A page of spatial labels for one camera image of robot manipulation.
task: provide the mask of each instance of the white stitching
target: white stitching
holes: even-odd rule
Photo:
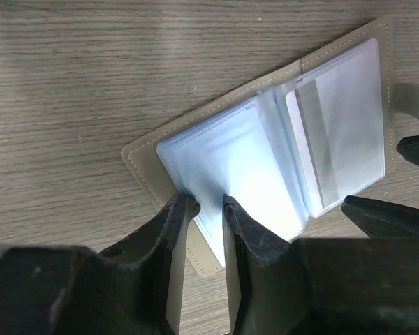
[[[390,167],[390,168],[392,168],[392,167],[394,166],[394,151],[393,151],[393,148],[392,148],[392,131],[391,131],[391,104],[390,104],[390,103],[391,103],[391,101],[390,101],[390,36],[389,36],[388,26],[387,26],[385,23],[382,23],[382,24],[379,24],[379,25],[377,25],[377,26],[375,26],[375,27],[369,28],[369,29],[367,29],[366,31],[363,31],[362,33],[359,33],[357,36],[355,36],[355,37],[351,38],[350,40],[347,40],[346,42],[344,42],[344,43],[342,43],[342,44],[340,44],[340,45],[338,45],[338,46],[336,46],[336,47],[332,48],[331,50],[328,50],[327,52],[325,52],[325,53],[321,54],[320,56],[318,56],[318,57],[316,57],[316,58],[314,58],[314,59],[312,59],[312,60],[310,60],[310,61],[308,61],[308,62],[306,62],[306,63],[304,63],[304,64],[301,64],[301,66],[304,66],[304,65],[310,64],[311,62],[316,61],[317,59],[320,59],[320,58],[324,57],[325,55],[327,55],[327,54],[331,53],[332,51],[334,51],[334,50],[338,49],[339,47],[342,47],[343,45],[346,45],[346,44],[348,44],[348,43],[352,42],[353,40],[355,40],[356,38],[360,37],[361,35],[364,35],[364,34],[366,34],[366,33],[370,32],[371,30],[377,29],[377,28],[379,28],[379,27],[381,27],[381,26],[385,26],[385,30],[386,30],[386,71],[387,71],[387,72],[386,72],[386,80],[387,80],[387,86],[388,86],[388,92],[387,92],[387,94],[388,94],[388,119],[389,119],[389,124],[388,124],[388,125],[389,125],[389,127],[390,127],[390,134],[389,134],[389,135],[390,135],[390,152],[391,152],[391,167]],[[169,131],[166,131],[165,133],[163,133],[163,134],[161,134],[161,135],[157,136],[157,137],[156,137],[156,138],[154,138],[153,140],[150,140],[149,142],[146,142],[146,143],[144,143],[143,145],[139,146],[138,148],[135,148],[134,150],[130,151],[130,152],[127,154],[127,158],[130,160],[130,162],[132,163],[132,165],[133,165],[133,167],[135,168],[136,172],[138,173],[138,176],[140,176],[141,180],[142,180],[142,181],[143,181],[143,183],[146,185],[147,189],[148,189],[148,190],[149,190],[149,192],[152,194],[152,196],[154,197],[154,199],[158,202],[158,204],[160,205],[160,207],[161,207],[161,203],[160,203],[160,202],[159,202],[159,200],[156,198],[156,196],[155,196],[154,192],[152,192],[151,188],[149,187],[149,185],[147,184],[147,182],[145,181],[145,179],[142,177],[142,175],[141,175],[140,171],[139,171],[139,170],[138,170],[138,168],[136,167],[135,163],[132,161],[132,159],[131,159],[130,155],[131,155],[134,151],[137,151],[137,150],[139,150],[139,149],[141,149],[141,148],[145,147],[146,145],[148,145],[148,144],[150,144],[150,143],[152,143],[152,142],[155,142],[155,141],[159,140],[159,139],[160,139],[160,138],[162,138],[163,136],[165,136],[165,135],[167,135],[167,134],[169,134],[169,133],[171,133],[171,132],[173,132],[173,131],[175,131],[175,130],[177,130],[177,129],[181,128],[181,127],[184,127],[185,125],[187,125],[187,124],[191,123],[192,121],[195,121],[196,119],[199,119],[199,118],[201,118],[201,117],[205,116],[206,114],[208,114],[208,113],[212,112],[213,110],[216,110],[216,109],[218,109],[218,108],[220,108],[220,107],[224,106],[225,104],[227,104],[227,103],[229,103],[229,102],[231,102],[231,101],[235,100],[236,98],[238,98],[238,97],[239,97],[239,96],[241,96],[242,94],[245,94],[245,93],[246,93],[246,92],[248,92],[248,91],[254,90],[256,87],[262,86],[262,85],[264,85],[264,84],[265,84],[265,83],[267,83],[267,82],[271,82],[272,80],[275,80],[275,79],[277,79],[277,78],[279,78],[279,77],[281,77],[281,76],[283,76],[283,75],[286,75],[286,74],[288,74],[288,73],[290,73],[290,72],[293,72],[293,71],[295,71],[295,70],[297,70],[297,69],[299,69],[299,68],[300,68],[300,66],[294,67],[294,68],[292,68],[292,69],[290,69],[290,70],[288,70],[288,71],[286,71],[286,72],[284,72],[284,73],[280,73],[279,75],[276,75],[276,76],[274,76],[274,77],[272,77],[272,78],[270,78],[270,79],[268,79],[268,80],[264,80],[263,82],[261,82],[261,83],[259,83],[259,84],[256,84],[256,85],[254,85],[254,86],[252,86],[252,87],[249,87],[249,88],[248,88],[248,89],[246,89],[245,91],[242,91],[241,93],[236,94],[236,96],[233,96],[232,98],[229,98],[227,101],[222,102],[220,105],[217,105],[216,107],[213,107],[212,109],[207,110],[207,111],[203,112],[202,114],[196,115],[195,117],[193,117],[191,120],[189,120],[189,121],[185,122],[184,124],[180,124],[180,125],[178,125],[177,127],[173,128],[173,129],[170,129]],[[219,269],[218,267],[216,267],[215,269],[213,269],[213,270],[211,270],[211,271],[208,271],[208,272],[203,271],[202,267],[200,266],[199,262],[196,260],[196,258],[194,257],[194,255],[192,254],[191,250],[189,250],[188,246],[186,246],[186,250],[189,252],[189,254],[191,255],[191,257],[193,258],[193,261],[197,264],[198,268],[200,269],[200,271],[201,271],[203,274],[205,274],[205,275],[206,275],[206,274],[211,274],[212,272],[215,272],[215,271],[217,271],[217,270]]]

